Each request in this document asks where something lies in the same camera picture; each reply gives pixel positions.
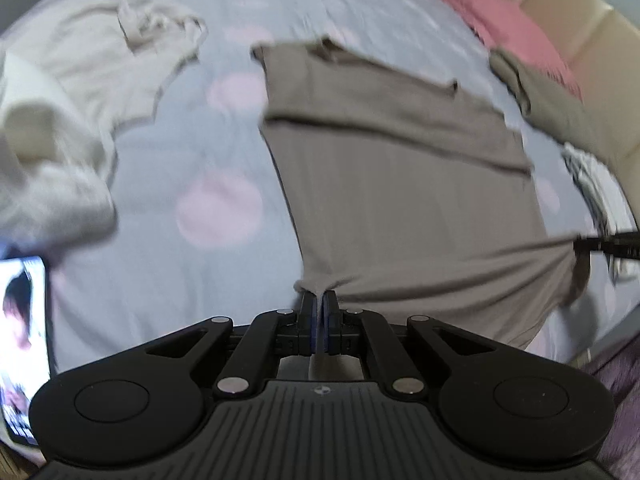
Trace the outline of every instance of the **hand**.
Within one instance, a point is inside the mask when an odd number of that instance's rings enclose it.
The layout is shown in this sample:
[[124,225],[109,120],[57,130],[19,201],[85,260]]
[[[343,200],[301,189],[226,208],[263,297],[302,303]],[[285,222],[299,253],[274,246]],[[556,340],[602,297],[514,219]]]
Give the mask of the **hand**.
[[24,415],[27,414],[27,410],[29,409],[29,401],[24,393],[14,392],[9,390],[5,392],[5,402],[9,406],[13,406],[16,410]]

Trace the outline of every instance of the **person on phone screen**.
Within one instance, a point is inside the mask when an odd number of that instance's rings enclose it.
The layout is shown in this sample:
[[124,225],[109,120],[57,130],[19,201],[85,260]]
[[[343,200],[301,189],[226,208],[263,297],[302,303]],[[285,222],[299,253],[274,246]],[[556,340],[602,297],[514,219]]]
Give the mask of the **person on phone screen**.
[[1,355],[2,403],[26,419],[29,404],[47,377],[46,348],[41,338],[30,339],[31,279],[23,270],[7,285],[2,299],[5,344]]

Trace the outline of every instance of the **ridged black panel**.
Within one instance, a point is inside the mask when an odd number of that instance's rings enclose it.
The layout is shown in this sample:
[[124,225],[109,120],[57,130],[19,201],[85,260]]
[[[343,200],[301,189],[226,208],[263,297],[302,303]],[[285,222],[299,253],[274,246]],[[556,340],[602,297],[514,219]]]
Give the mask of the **ridged black panel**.
[[557,472],[510,471],[458,449],[424,406],[375,383],[271,381],[224,402],[193,440],[129,470],[51,463],[37,480],[609,480],[593,463]]

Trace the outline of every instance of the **beige headboard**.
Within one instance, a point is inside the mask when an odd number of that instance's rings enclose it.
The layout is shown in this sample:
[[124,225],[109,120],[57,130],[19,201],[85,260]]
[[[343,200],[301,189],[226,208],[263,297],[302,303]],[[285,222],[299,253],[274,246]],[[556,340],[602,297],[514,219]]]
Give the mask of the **beige headboard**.
[[640,30],[603,0],[514,0],[574,71],[585,106],[605,125],[611,168],[640,222]]

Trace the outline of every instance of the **folded white clothing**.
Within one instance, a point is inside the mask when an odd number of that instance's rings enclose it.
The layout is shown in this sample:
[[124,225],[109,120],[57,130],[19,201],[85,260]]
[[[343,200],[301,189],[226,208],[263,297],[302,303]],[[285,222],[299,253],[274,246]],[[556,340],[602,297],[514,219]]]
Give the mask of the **folded white clothing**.
[[153,116],[206,36],[155,0],[63,0],[0,46],[0,238],[51,244],[112,227],[113,134]]
[[[574,182],[580,188],[600,235],[635,231],[636,221],[620,184],[591,153],[574,148],[569,143],[562,148],[562,157]],[[640,277],[640,264],[634,260],[609,258],[611,280],[632,280]]]

